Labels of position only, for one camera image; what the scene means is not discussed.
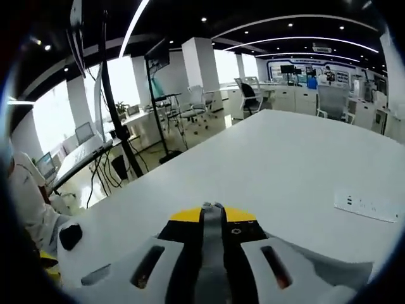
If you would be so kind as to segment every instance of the power outlet strip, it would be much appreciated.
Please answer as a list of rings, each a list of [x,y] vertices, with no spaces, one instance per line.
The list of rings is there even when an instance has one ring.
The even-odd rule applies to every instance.
[[[335,208],[391,223],[400,217],[398,206],[386,199],[361,197],[349,191],[336,191]]]

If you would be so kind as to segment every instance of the black pole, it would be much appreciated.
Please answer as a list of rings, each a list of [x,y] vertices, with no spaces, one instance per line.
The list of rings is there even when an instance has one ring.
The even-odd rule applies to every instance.
[[[162,143],[163,143],[163,148],[165,149],[166,155],[168,155],[169,154],[169,149],[167,148],[165,137],[164,137],[163,131],[162,131],[162,126],[160,125],[158,109],[156,107],[156,100],[154,99],[154,96],[153,96],[151,71],[149,70],[149,58],[147,56],[145,56],[145,60],[146,60],[147,82],[149,83],[149,93],[151,94],[151,101],[152,101],[152,107],[153,107],[153,112],[154,112],[154,119],[156,120],[156,123],[158,125],[158,131],[159,131],[159,135],[160,135],[160,138],[162,140]]]
[[[135,159],[134,154],[132,153],[131,147],[128,143],[129,134],[125,132],[118,114],[116,112],[113,92],[111,91],[111,84],[109,82],[109,74],[107,67],[107,53],[106,53],[106,21],[107,21],[107,11],[103,12],[103,27],[101,29],[101,39],[99,43],[99,52],[101,59],[103,61],[103,70],[101,71],[101,78],[103,80],[104,93],[106,95],[106,101],[108,105],[109,114],[114,124],[115,133],[117,138],[121,139],[121,145],[126,154],[129,164],[135,171],[137,177],[141,177],[143,174],[142,169],[139,167],[137,160]]]

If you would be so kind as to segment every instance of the window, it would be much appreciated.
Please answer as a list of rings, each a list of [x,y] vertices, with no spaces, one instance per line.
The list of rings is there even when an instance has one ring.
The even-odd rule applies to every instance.
[[[118,103],[123,101],[126,105],[134,106],[140,104],[139,94],[137,90],[137,84],[135,81],[134,68],[132,67],[131,57],[126,56],[123,58],[117,58],[109,60],[107,62],[109,81],[111,85],[111,91],[113,92],[114,102]],[[97,77],[99,72],[99,65],[89,68],[90,73],[85,71],[86,78],[84,79],[84,87],[86,91],[87,103],[90,109],[90,115],[93,121],[94,119],[94,84],[93,79]],[[108,107],[104,102],[103,96],[101,96],[101,114],[103,120],[110,118]]]
[[[256,57],[252,55],[242,54],[243,68],[246,77],[256,76],[259,78],[258,65],[256,64]]]
[[[215,49],[214,55],[220,84],[235,82],[235,78],[239,78],[239,69],[235,53]]]
[[[47,153],[75,133],[66,81],[41,96],[32,111],[42,152]]]

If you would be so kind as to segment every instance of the potted plant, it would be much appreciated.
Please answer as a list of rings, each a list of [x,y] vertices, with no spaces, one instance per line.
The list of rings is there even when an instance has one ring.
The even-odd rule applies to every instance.
[[[127,111],[129,105],[124,104],[123,101],[119,101],[117,104],[115,104],[116,112],[118,113],[118,118],[120,120],[125,119],[125,112]]]

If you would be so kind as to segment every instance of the white shirt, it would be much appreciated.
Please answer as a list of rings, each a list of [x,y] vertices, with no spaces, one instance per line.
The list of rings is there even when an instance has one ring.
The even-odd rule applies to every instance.
[[[45,179],[22,152],[14,153],[14,171],[8,177],[18,219],[31,235],[38,249],[47,248],[59,214],[45,204],[38,187],[45,186]]]

